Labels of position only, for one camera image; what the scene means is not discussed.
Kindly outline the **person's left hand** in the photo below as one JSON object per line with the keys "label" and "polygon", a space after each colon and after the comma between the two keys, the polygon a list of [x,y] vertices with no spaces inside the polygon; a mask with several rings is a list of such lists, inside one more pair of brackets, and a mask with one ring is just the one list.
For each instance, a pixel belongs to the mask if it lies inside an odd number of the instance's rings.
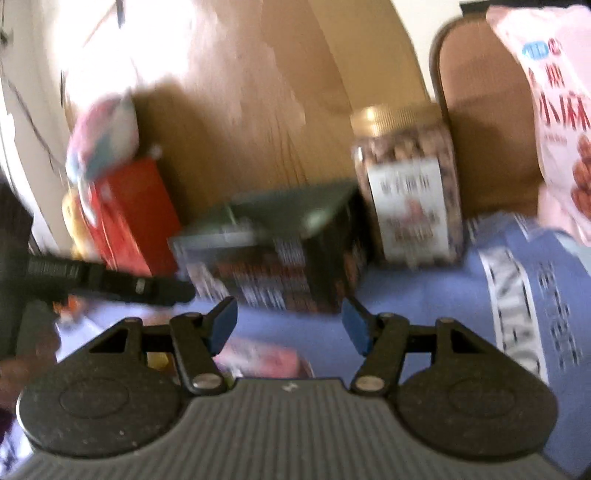
{"label": "person's left hand", "polygon": [[13,413],[21,391],[35,378],[57,363],[61,346],[58,333],[46,334],[27,355],[13,357],[1,362],[1,408]]}

